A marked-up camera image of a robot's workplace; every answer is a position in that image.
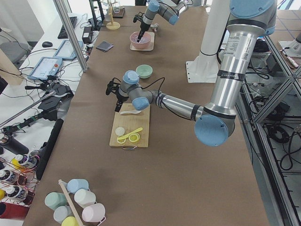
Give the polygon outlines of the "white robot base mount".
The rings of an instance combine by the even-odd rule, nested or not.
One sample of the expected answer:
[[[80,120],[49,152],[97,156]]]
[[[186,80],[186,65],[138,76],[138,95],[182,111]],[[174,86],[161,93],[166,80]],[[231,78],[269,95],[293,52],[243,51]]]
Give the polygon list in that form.
[[[189,83],[215,83],[219,71],[217,52],[230,15],[229,0],[214,0],[206,23],[199,55],[186,62]]]

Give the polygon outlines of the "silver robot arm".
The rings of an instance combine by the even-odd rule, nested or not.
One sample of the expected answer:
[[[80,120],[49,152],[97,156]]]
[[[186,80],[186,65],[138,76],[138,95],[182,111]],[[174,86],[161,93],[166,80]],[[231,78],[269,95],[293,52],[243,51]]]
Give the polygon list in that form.
[[[212,2],[199,55],[186,63],[187,76],[193,82],[214,84],[211,99],[205,106],[160,90],[147,90],[139,85],[139,76],[132,70],[125,72],[121,82],[110,81],[106,94],[116,95],[116,112],[130,100],[136,110],[154,103],[181,118],[194,121],[198,140],[208,146],[219,146],[235,129],[234,106],[256,40],[274,32],[276,15],[275,0]]]
[[[179,15],[192,4],[191,0],[174,0],[173,2],[176,4],[175,7],[171,7],[161,0],[150,0],[146,11],[144,13],[139,12],[134,16],[134,23],[137,21],[141,22],[141,30],[137,37],[137,42],[140,42],[144,33],[149,30],[156,15],[160,15],[171,25],[174,25],[178,21]]]

